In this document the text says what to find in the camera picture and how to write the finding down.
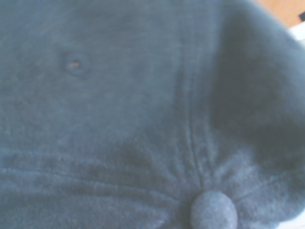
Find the felt fabric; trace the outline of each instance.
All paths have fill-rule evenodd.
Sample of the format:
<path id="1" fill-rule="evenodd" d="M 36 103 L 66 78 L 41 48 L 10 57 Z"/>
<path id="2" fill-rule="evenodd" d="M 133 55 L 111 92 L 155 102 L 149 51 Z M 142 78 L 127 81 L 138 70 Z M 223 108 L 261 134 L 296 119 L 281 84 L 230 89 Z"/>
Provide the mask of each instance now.
<path id="1" fill-rule="evenodd" d="M 0 228 L 305 208 L 305 52 L 250 1 L 1 1 L 0 50 Z"/>

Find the seam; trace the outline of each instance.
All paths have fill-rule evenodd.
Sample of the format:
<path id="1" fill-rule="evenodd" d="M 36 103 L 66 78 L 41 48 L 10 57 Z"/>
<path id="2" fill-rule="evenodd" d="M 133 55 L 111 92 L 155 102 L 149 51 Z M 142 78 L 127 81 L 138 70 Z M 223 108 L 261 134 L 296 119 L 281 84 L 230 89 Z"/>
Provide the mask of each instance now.
<path id="1" fill-rule="evenodd" d="M 100 184 L 100 185 L 105 185 L 105 186 L 110 186 L 110 187 L 122 187 L 122 188 L 131 189 L 131 190 L 146 191 L 146 192 L 154 193 L 156 195 L 164 196 L 166 198 L 172 199 L 172 200 L 174 200 L 176 202 L 179 202 L 179 203 L 183 203 L 183 204 L 187 204 L 187 205 L 190 204 L 190 203 L 187 203 L 187 202 L 183 202 L 183 201 L 181 201 L 181 200 L 179 200 L 175 197 L 171 197 L 171 196 L 169 196 L 165 193 L 162 193 L 162 192 L 159 192 L 159 191 L 154 191 L 154 190 L 149 190 L 149 189 L 145 189 L 145 188 L 141 188 L 141 187 L 132 187 L 132 186 L 129 186 L 129 185 L 115 185 L 115 184 L 110 184 L 110 183 L 102 182 L 102 181 L 98 181 L 98 180 L 90 180 L 90 179 L 86 179 L 86 178 L 83 178 L 83 177 L 74 177 L 74 176 L 67 175 L 67 174 L 51 173 L 51 172 L 40 171 L 40 170 L 31 171 L 31 170 L 16 169 L 16 168 L 6 168 L 5 170 L 13 170 L 13 171 L 27 172 L 27 173 L 48 174 L 48 175 L 51 175 L 51 176 L 68 177 L 68 178 L 71 178 L 71 179 L 81 180 L 81 181 L 84 181 L 84 182 L 97 183 L 97 184 Z"/>
<path id="2" fill-rule="evenodd" d="M 194 160 L 194 164 L 195 164 L 195 167 L 196 167 L 196 171 L 197 171 L 197 175 L 198 175 L 198 179 L 199 179 L 199 184 L 200 184 L 200 188 L 201 190 L 203 189 L 203 177 L 202 177 L 202 174 L 200 172 L 200 169 L 199 169 L 199 164 L 198 164 L 198 158 L 197 158 L 197 155 L 196 155 L 196 152 L 195 152 L 195 142 L 194 142 L 194 129 L 193 129 L 193 88 L 194 88 L 194 75 L 196 75 L 197 73 L 197 67 L 198 66 L 198 55 L 199 55 L 199 52 L 197 51 L 197 36 L 196 36 L 196 20 L 195 20 L 195 17 L 194 17 L 194 14 L 195 14 L 195 10 L 194 10 L 194 5 L 192 2 L 190 3 L 187 3 L 187 4 L 191 4 L 190 5 L 190 12 L 187 12 L 187 14 L 190 15 L 190 21 L 191 21 L 191 24 L 192 24 L 192 29 L 193 29 L 193 37 L 191 39 L 191 42 L 194 42 L 193 44 L 190 44 L 192 49 L 191 49 L 191 52 L 194 52 L 196 53 L 196 61 L 194 63 L 195 67 L 192 68 L 193 70 L 190 72 L 190 79 L 189 79 L 189 85 L 190 85 L 190 90 L 189 90 L 189 93 L 188 93 L 188 106 L 187 106 L 187 109 L 188 109 L 188 129 L 189 129 L 189 138 L 190 138 L 190 142 L 191 142 L 191 151 L 192 151 L 192 155 L 193 155 L 193 160 Z"/>
<path id="3" fill-rule="evenodd" d="M 247 198 L 247 197 L 249 197 L 249 196 L 255 194 L 255 193 L 256 193 L 257 191 L 259 191 L 261 188 L 270 186 L 270 185 L 272 185 L 272 184 L 274 184 L 274 183 L 276 183 L 276 182 L 280 182 L 280 181 L 282 181 L 285 177 L 290 176 L 290 175 L 295 174 L 295 173 L 298 173 L 298 172 L 300 172 L 300 171 L 302 171 L 302 170 L 303 170 L 303 172 L 305 172 L 305 171 L 304 171 L 304 170 L 305 170 L 305 167 L 298 168 L 298 169 L 294 169 L 294 170 L 289 171 L 289 172 L 285 172 L 284 174 L 282 174 L 282 175 L 280 175 L 280 176 L 277 176 L 277 177 L 275 177 L 274 179 L 270 179 L 270 180 L 267 181 L 266 183 L 263 183 L 263 184 L 257 186 L 256 188 L 254 188 L 251 192 L 249 192 L 249 193 L 243 195 L 242 197 L 238 198 L 238 199 L 235 201 L 235 204 L 239 204 L 239 203 L 242 202 L 245 198 Z"/>

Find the white surface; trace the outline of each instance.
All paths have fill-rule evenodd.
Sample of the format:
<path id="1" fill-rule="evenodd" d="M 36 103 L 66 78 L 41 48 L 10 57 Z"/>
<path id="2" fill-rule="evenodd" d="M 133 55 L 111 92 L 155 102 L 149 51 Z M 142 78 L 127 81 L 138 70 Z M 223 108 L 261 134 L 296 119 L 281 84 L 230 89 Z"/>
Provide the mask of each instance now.
<path id="1" fill-rule="evenodd" d="M 277 229 L 305 229 L 305 210 L 295 219 L 280 224 Z"/>
<path id="2" fill-rule="evenodd" d="M 288 32 L 297 40 L 305 39 L 305 22 L 302 22 L 288 29 Z"/>

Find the fabric-covered button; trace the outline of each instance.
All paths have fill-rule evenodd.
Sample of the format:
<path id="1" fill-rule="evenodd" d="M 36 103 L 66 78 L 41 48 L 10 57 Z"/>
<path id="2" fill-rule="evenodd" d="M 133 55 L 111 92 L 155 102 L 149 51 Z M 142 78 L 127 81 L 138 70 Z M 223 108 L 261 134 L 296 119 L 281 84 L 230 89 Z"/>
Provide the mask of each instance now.
<path id="1" fill-rule="evenodd" d="M 193 229 L 236 229 L 234 203 L 221 192 L 202 193 L 192 204 L 191 225 Z"/>

